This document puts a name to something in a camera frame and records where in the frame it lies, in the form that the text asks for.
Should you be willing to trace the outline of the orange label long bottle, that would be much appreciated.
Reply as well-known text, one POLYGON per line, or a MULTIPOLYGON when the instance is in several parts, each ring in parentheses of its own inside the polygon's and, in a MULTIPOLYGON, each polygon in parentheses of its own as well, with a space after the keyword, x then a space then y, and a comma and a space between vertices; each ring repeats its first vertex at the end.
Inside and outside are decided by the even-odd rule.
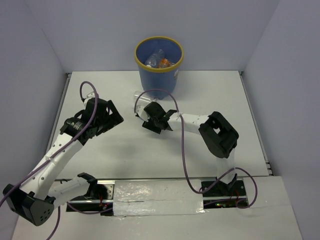
POLYGON ((163 58, 163 59, 159 62, 157 68, 158 68, 158 69, 164 69, 164 68, 169 68, 169 67, 171 67, 171 66, 173 66, 173 65, 174 65, 174 63, 172 63, 171 61, 169 61, 169 60, 166 59, 166 58, 163 58))

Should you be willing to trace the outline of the clear crushed bottle white cap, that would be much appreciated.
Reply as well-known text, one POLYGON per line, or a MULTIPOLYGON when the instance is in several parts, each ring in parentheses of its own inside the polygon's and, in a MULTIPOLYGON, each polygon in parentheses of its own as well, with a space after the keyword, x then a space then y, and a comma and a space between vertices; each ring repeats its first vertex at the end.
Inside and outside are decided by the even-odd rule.
POLYGON ((147 58, 144 64, 149 68, 157 68, 164 57, 165 52, 158 48, 147 58))

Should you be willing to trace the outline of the blue label clear bottle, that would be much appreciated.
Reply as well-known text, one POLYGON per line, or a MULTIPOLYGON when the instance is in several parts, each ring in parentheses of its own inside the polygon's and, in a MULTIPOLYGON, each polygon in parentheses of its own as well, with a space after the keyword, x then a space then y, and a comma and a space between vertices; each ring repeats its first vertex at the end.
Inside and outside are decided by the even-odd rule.
POLYGON ((149 116, 147 115, 147 113, 146 113, 144 110, 142 110, 142 111, 137 111, 137 112, 135 113, 135 116, 138 117, 138 118, 140 118, 140 119, 143 120, 144 122, 148 122, 148 120, 149 120, 149 116))

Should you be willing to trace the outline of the short clear wide bottle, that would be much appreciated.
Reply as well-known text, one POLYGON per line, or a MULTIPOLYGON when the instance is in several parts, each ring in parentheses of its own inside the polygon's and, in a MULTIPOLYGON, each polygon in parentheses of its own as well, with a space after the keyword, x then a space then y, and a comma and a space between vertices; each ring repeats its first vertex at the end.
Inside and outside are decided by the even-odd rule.
POLYGON ((166 59, 166 58, 163 59, 162 63, 163 63, 163 67, 164 67, 164 68, 168 68, 168 67, 171 67, 171 66, 174 66, 174 65, 175 65, 174 62, 171 62, 171 61, 169 61, 169 60, 166 59))

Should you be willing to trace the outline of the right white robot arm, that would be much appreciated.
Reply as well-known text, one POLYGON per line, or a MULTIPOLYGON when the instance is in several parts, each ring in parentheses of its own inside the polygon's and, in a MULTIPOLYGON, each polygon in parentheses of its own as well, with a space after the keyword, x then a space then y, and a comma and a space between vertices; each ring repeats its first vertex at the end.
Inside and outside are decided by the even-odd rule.
POLYGON ((228 196, 235 189, 237 173, 235 166, 235 148, 239 139, 238 132, 217 111, 210 115, 186 114, 178 110, 165 111, 155 102, 135 108, 135 115, 143 120, 142 127, 160 134, 162 131, 181 131, 182 166, 187 184, 196 194, 204 194, 217 185, 221 195, 228 196), (185 158, 185 132, 202 137, 209 152, 216 159, 217 179, 209 187, 195 189, 187 172, 185 158))

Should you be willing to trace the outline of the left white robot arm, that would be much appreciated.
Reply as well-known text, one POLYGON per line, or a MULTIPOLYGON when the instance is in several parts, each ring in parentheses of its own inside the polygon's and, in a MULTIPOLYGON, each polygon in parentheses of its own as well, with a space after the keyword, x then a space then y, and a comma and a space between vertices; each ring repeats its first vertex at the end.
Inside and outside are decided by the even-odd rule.
POLYGON ((44 224, 53 211, 66 202, 79 196, 90 200, 98 194, 98 190, 107 190, 98 184, 95 177, 85 172, 53 186, 67 163, 88 140, 124 121, 111 100, 90 95, 83 100, 83 104, 83 110, 64 121, 55 142, 33 169, 31 177, 18 187, 8 184, 3 190, 9 208, 35 226, 44 224))

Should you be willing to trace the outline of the blue bin with yellow rim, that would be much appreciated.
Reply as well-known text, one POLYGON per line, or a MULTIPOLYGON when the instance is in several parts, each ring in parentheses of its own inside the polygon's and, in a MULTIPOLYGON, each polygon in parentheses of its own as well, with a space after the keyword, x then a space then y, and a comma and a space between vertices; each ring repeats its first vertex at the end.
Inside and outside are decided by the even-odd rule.
POLYGON ((152 90, 149 94, 158 99, 163 99, 168 93, 174 91, 179 67, 184 59, 184 51, 180 43, 165 36, 146 38, 136 46, 134 58, 144 91, 152 90), (164 58, 174 65, 167 68, 147 67, 145 61, 156 49, 162 49, 165 53, 164 58))

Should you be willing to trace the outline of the silver foil sheet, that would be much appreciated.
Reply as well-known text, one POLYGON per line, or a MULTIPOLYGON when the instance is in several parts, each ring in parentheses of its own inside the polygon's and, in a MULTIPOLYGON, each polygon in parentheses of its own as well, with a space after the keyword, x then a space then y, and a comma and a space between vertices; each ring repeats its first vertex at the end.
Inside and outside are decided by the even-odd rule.
POLYGON ((113 191, 114 216, 168 216, 204 213, 203 196, 186 180, 118 180, 113 191))

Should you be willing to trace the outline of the black metal base rail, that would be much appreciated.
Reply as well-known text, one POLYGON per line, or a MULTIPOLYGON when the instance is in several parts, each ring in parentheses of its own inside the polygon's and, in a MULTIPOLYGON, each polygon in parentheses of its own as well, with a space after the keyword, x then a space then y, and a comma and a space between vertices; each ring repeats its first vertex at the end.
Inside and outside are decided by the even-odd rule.
MULTIPOLYGON (((96 188, 84 196, 70 200, 66 206, 67 212, 83 212, 85 214, 99 213, 102 216, 113 215, 113 200, 115 183, 100 182, 96 188)), ((222 183, 216 184, 202 194, 205 209, 246 208, 249 205, 244 181, 238 179, 228 188, 222 183)))

